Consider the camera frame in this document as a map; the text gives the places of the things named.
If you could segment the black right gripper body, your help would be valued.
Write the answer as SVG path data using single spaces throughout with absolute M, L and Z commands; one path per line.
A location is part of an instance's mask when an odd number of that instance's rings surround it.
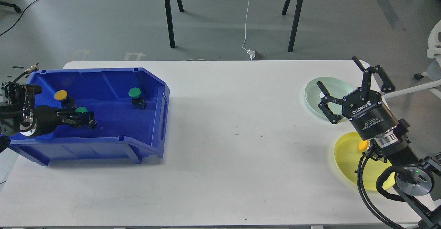
M 343 106 L 342 116 L 348 118 L 362 140 L 375 138 L 399 124 L 377 91 L 369 90 L 362 100 L 361 90 L 355 89 L 343 96 L 343 100 L 353 106 Z

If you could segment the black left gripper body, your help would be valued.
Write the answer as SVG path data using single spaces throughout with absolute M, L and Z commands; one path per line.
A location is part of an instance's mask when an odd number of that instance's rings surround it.
M 35 125 L 27 132 L 20 134 L 25 137 L 38 137 L 54 132 L 62 124 L 62 119 L 57 116 L 57 108 L 47 105 L 37 106 L 33 110 Z

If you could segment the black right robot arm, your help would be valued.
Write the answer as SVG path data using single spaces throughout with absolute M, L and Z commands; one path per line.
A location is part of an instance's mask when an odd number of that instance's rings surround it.
M 409 124 L 405 119 L 397 119 L 382 99 L 381 92 L 395 91 L 395 86 L 379 65 L 364 67 L 359 58 L 352 57 L 363 72 L 360 87 L 342 98 L 332 97 L 325 85 L 316 84 L 324 96 L 318 108 L 331 124 L 347 118 L 368 148 L 363 151 L 357 165 L 356 182 L 365 206 L 385 225 L 400 229 L 401 226 L 383 213 L 370 201 L 363 183 L 363 173 L 369 159 L 391 163 L 376 180 L 376 190 L 386 199 L 408 204 L 421 218 L 420 229 L 439 229 L 441 225 L 440 207 L 430 210 L 419 200 L 419 196 L 429 194 L 434 186 L 434 175 L 440 175 L 440 154 L 435 157 L 417 158 L 409 146 L 407 137 Z M 378 74 L 382 80 L 381 92 L 371 89 L 371 77 Z

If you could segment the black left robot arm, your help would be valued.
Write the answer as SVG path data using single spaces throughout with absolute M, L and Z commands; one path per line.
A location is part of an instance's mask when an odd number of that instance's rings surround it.
M 24 75 L 37 70 L 38 66 L 33 65 L 13 81 L 1 85 L 3 96 L 0 106 L 1 151 L 9 147 L 10 136 L 18 133 L 33 138 L 50 134 L 60 125 L 69 125 L 73 128 L 87 126 L 89 129 L 97 126 L 94 112 L 77 106 L 75 100 L 65 90 L 59 90 L 54 94 L 54 99 L 60 102 L 60 108 L 35 105 L 35 96 L 42 93 L 41 86 L 22 84 L 18 81 Z

